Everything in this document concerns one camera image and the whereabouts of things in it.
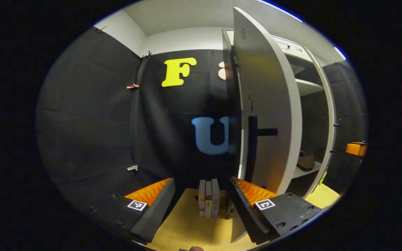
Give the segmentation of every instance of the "book spine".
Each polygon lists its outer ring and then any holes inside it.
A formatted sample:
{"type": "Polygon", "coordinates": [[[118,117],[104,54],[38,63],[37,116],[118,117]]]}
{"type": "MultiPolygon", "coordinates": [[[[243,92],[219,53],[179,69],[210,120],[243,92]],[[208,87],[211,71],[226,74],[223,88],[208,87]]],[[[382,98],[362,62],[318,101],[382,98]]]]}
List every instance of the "book spine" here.
{"type": "Polygon", "coordinates": [[[220,205],[220,198],[215,195],[212,196],[212,217],[218,217],[218,209],[220,205]]]}
{"type": "Polygon", "coordinates": [[[198,194],[198,205],[200,209],[200,216],[206,215],[206,200],[204,198],[204,193],[198,194]]]}
{"type": "Polygon", "coordinates": [[[200,216],[206,215],[206,180],[200,180],[200,186],[198,189],[198,208],[200,216]]]}
{"type": "Polygon", "coordinates": [[[212,179],[212,217],[218,217],[220,207],[220,189],[218,187],[218,179],[212,179]]]}
{"type": "Polygon", "coordinates": [[[206,195],[206,217],[212,216],[212,196],[206,195]]]}

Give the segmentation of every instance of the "blue letter u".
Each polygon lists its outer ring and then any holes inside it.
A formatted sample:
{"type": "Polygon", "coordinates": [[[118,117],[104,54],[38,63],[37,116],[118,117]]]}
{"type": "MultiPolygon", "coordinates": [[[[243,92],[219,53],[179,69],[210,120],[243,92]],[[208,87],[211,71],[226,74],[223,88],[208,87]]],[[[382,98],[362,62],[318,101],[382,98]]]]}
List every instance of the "blue letter u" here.
{"type": "Polygon", "coordinates": [[[211,117],[196,117],[192,119],[195,126],[195,140],[198,150],[205,154],[222,154],[229,148],[229,118],[224,116],[220,118],[220,123],[224,126],[224,141],[221,145],[214,145],[210,141],[210,126],[214,123],[211,117]]]}

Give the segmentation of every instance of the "yellow letter f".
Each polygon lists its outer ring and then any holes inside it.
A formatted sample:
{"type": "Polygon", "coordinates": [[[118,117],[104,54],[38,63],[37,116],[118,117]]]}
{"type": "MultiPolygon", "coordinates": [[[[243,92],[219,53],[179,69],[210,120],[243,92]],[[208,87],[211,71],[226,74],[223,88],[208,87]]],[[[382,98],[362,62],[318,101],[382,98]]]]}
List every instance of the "yellow letter f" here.
{"type": "Polygon", "coordinates": [[[187,77],[190,73],[190,66],[196,65],[196,59],[185,58],[185,59],[169,59],[164,62],[167,65],[167,72],[165,75],[165,80],[162,81],[162,86],[176,86],[184,84],[184,80],[179,78],[179,73],[182,73],[183,77],[187,77]]]}

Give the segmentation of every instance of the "brown object on shelf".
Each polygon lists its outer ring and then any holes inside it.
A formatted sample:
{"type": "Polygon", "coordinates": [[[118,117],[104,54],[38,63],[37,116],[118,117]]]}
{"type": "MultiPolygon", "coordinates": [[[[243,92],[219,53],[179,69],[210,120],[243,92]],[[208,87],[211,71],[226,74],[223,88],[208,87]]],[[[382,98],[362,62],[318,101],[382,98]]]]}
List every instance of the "brown object on shelf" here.
{"type": "Polygon", "coordinates": [[[315,161],[314,154],[305,154],[304,151],[300,151],[297,167],[304,172],[308,172],[313,169],[315,161]]]}

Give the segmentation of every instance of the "white ceiling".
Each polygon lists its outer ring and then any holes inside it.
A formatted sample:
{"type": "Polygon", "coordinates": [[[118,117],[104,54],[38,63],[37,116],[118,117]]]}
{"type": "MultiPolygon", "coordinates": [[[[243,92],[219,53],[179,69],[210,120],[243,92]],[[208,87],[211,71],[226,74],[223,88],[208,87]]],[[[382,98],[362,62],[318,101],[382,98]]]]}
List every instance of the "white ceiling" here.
{"type": "Polygon", "coordinates": [[[305,45],[326,64],[333,63],[333,57],[342,60],[334,45],[306,24],[307,20],[300,22],[257,0],[142,0],[124,10],[149,36],[190,27],[233,28],[232,7],[246,11],[271,35],[305,45]]]}

